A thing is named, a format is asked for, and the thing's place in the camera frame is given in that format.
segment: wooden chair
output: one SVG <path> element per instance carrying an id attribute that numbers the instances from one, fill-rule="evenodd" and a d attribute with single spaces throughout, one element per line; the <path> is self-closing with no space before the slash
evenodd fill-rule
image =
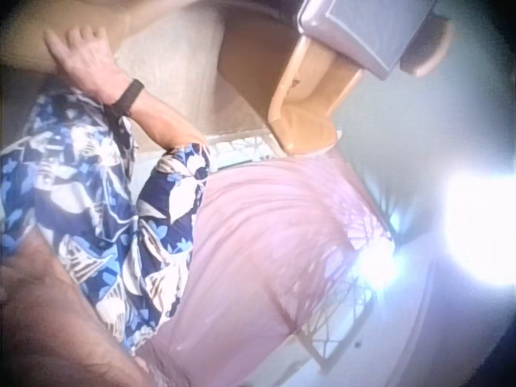
<path id="1" fill-rule="evenodd" d="M 336 143 L 331 113 L 362 75 L 357 65 L 335 51 L 252 15 L 228 18 L 218 70 L 291 156 Z"/>

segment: blue floral pattern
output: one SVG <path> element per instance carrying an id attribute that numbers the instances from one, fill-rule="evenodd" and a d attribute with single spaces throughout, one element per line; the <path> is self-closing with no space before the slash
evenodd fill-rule
<path id="1" fill-rule="evenodd" d="M 37 227 L 134 353 L 181 300 L 210 161 L 198 144 L 166 152 L 135 206 L 131 125 L 107 117 L 78 90 L 41 94 L 27 135 L 1 154 L 2 255 Z"/>

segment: hand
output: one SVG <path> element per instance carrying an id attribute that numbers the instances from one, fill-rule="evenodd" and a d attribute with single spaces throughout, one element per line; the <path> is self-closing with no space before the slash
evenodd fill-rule
<path id="1" fill-rule="evenodd" d="M 91 27 L 75 27 L 67 38 L 63 43 L 52 30 L 45 32 L 48 50 L 73 85 L 100 103 L 118 101 L 131 78 L 116 64 L 106 29 L 94 32 Z"/>

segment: shirt sleeve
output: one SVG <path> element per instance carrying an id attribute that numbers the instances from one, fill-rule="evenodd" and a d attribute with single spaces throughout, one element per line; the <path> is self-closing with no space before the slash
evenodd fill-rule
<path id="1" fill-rule="evenodd" d="M 140 285 L 161 312 L 161 320 L 174 315 L 185 289 L 193 228 L 209 171 L 209 152 L 202 145 L 166 152 L 136 203 Z"/>

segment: beige carpet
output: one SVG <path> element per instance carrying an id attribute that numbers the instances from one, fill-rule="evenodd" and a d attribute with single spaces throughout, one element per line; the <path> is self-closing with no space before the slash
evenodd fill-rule
<path id="1" fill-rule="evenodd" d="M 120 65 L 206 135 L 265 128 L 217 72 L 223 17 L 209 6 L 179 10 L 124 42 Z M 139 128 L 140 152 L 158 150 Z"/>

